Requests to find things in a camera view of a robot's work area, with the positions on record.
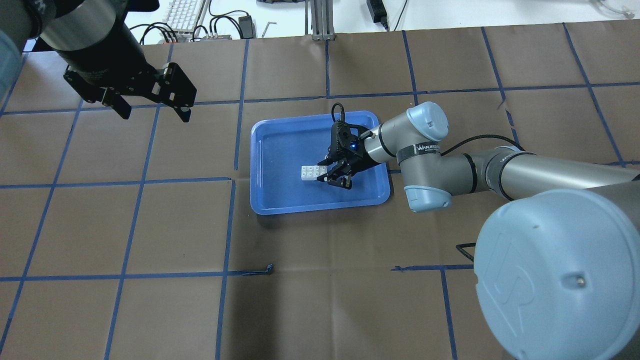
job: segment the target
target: blue tray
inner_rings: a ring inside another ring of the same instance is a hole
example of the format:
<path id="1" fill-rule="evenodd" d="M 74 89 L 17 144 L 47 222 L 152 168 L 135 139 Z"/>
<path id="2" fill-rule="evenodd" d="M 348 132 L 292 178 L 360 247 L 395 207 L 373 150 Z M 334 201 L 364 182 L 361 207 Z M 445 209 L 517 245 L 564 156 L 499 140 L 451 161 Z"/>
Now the blue tray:
<path id="1" fill-rule="evenodd" d="M 373 128 L 368 111 L 346 113 L 350 124 Z M 260 215 L 378 205 L 390 195 L 386 164 L 357 173 L 346 190 L 302 181 L 300 167 L 315 165 L 331 142 L 330 114 L 263 120 L 251 129 L 251 207 Z"/>

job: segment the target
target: white lego brick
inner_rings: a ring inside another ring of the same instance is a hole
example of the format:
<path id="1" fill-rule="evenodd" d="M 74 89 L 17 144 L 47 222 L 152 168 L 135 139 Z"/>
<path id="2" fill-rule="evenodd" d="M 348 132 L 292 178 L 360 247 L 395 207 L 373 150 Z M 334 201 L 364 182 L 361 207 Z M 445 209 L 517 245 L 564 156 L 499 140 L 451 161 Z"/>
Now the white lego brick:
<path id="1" fill-rule="evenodd" d="M 320 166 L 320 165 L 302 166 L 301 172 L 302 174 L 300 175 L 300 179 L 302 181 L 316 180 L 318 176 L 322 174 L 326 174 L 326 166 Z"/>

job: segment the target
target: metal bracket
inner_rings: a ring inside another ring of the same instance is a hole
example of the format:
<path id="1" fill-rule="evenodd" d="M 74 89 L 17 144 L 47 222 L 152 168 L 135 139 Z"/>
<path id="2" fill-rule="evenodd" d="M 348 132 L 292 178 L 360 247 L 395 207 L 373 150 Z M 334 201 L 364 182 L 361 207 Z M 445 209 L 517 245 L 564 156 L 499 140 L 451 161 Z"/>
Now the metal bracket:
<path id="1" fill-rule="evenodd" d="M 311 37 L 314 40 L 333 40 L 333 0 L 311 0 Z"/>

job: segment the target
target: keyboard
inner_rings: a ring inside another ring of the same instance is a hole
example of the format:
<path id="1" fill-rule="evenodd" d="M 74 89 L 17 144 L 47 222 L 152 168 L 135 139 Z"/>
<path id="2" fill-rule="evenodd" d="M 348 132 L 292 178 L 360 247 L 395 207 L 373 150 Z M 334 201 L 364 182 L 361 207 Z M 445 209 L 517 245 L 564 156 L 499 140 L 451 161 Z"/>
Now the keyboard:
<path id="1" fill-rule="evenodd" d="M 169 24 L 176 34 L 191 36 L 193 28 L 201 25 L 207 0 L 170 0 L 163 22 Z"/>

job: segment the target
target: white floor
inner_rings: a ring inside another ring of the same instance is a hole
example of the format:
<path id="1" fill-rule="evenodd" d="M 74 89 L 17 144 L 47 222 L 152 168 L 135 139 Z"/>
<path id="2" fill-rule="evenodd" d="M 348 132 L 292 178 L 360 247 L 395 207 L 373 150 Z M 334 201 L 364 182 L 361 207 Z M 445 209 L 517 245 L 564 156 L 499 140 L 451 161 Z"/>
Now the white floor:
<path id="1" fill-rule="evenodd" d="M 383 0 L 390 26 L 396 24 L 404 0 Z M 610 12 L 596 0 L 408 0 L 398 29 L 466 28 L 471 26 L 500 26 L 517 24 L 545 24 L 553 22 L 580 22 L 624 19 L 623 15 Z M 305 3 L 258 3 L 256 0 L 211 0 L 214 13 L 246 10 L 255 21 L 257 36 L 261 36 L 267 22 L 264 37 L 291 37 L 305 34 Z M 620 9 L 626 6 L 639 13 L 640 0 L 605 0 L 609 6 Z M 154 13 L 130 13 L 127 25 L 162 21 L 169 0 L 160 0 L 160 9 Z M 207 15 L 204 22 L 209 23 Z M 364 33 L 384 31 L 373 24 L 366 0 L 333 0 L 333 25 L 336 33 Z M 134 30 L 140 37 L 144 28 Z M 219 34 L 231 34 L 235 29 L 226 21 L 218 23 Z M 147 44 L 160 41 L 157 31 L 147 35 Z"/>

